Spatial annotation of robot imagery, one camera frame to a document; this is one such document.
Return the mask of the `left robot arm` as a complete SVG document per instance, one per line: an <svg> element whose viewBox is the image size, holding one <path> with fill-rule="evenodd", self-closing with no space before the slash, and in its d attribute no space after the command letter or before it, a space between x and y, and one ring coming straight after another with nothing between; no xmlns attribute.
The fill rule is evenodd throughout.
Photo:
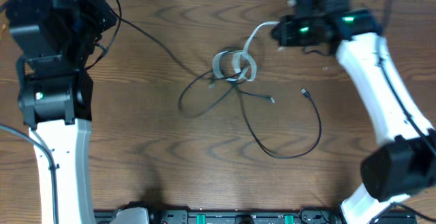
<svg viewBox="0 0 436 224"><path fill-rule="evenodd" d="M37 160L42 222L94 223L87 60L117 18L106 0L8 0L1 10L22 50L18 106Z"/></svg>

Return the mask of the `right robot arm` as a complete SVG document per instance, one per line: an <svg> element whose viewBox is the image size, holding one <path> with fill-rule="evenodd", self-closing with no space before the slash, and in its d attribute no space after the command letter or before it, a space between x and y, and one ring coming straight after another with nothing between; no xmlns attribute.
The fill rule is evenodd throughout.
<svg viewBox="0 0 436 224"><path fill-rule="evenodd" d="M378 223L391 208L435 186L435 128L421 113L390 56L384 30L349 0L288 0L292 15L272 30L281 46L327 44L370 116L377 151L360 166L361 185L340 205L343 223Z"/></svg>

